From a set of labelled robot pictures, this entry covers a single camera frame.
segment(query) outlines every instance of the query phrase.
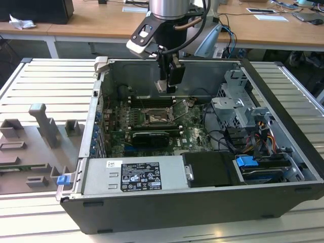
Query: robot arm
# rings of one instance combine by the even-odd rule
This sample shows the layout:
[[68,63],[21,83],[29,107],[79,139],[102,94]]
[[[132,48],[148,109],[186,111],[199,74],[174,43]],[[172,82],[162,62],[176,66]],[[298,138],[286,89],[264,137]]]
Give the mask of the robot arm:
[[160,80],[155,84],[160,93],[174,93],[182,81],[185,66],[178,59],[180,50],[205,57],[215,45],[221,26],[208,13],[217,14],[218,1],[203,0],[203,8],[191,0],[149,1],[151,13],[135,30],[127,48],[143,59],[157,59]]

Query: wooden desk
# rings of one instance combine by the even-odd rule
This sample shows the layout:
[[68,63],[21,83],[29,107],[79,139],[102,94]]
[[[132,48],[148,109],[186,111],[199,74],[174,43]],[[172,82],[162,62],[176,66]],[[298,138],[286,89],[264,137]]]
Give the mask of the wooden desk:
[[[246,8],[267,9],[273,7],[276,11],[275,4],[267,3],[242,3],[238,0],[229,0],[228,5],[221,5],[219,13],[242,14],[249,13]],[[313,13],[309,9],[302,12]],[[253,15],[228,15],[230,27],[237,35],[239,44],[259,44],[259,45],[279,45],[295,47],[324,47],[324,25],[312,25],[304,23],[291,14],[280,14],[289,22],[264,21],[258,20]],[[221,16],[223,24],[227,24],[226,17]]]
[[37,24],[35,28],[31,29],[15,29],[9,22],[0,22],[0,33],[6,34],[32,34],[32,35],[47,35],[47,31],[52,24]]
[[[145,17],[143,13],[122,12],[121,3],[110,2],[99,5],[97,1],[73,0],[73,4],[74,14],[66,25],[37,23],[34,29],[17,30],[9,23],[0,23],[0,34],[8,39],[46,41],[52,58],[58,58],[55,41],[126,43]],[[249,13],[246,10],[249,7],[276,8],[270,3],[242,3],[239,0],[229,0],[227,5],[219,7],[218,12],[246,14]],[[236,47],[324,51],[324,25],[303,23],[291,14],[282,14],[282,16],[289,22],[262,21],[253,15],[228,15],[230,27],[237,35]],[[227,24],[224,15],[221,16],[221,21]],[[220,33],[218,46],[222,48],[228,41],[228,34]]]
[[74,14],[68,24],[53,24],[49,35],[129,38],[145,18],[144,13],[122,12],[121,3],[73,0],[73,5]]

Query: blue latch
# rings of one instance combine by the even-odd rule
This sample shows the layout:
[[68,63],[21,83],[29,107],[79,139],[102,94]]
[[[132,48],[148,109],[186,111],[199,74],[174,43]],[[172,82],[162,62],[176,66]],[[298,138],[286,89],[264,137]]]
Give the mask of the blue latch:
[[240,156],[236,159],[239,167],[242,166],[258,166],[258,162],[253,160],[253,156]]
[[56,184],[57,185],[70,185],[70,180],[71,180],[71,176],[70,175],[63,175],[63,176],[59,176],[57,178]]

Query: barcode sticker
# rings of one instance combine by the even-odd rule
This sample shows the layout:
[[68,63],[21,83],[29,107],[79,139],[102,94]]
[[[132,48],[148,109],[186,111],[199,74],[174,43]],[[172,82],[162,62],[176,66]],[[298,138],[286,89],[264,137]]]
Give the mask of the barcode sticker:
[[122,160],[107,160],[106,167],[107,168],[111,168],[111,167],[119,167],[119,168],[121,168],[122,167],[122,163],[123,163]]

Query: black plastic cover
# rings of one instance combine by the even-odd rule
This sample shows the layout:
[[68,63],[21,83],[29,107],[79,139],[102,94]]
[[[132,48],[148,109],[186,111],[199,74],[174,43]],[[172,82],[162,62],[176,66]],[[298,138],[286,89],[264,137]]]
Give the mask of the black plastic cover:
[[234,186],[239,179],[234,167],[234,154],[230,152],[189,152],[184,153],[183,162],[190,166],[193,180],[189,187]]

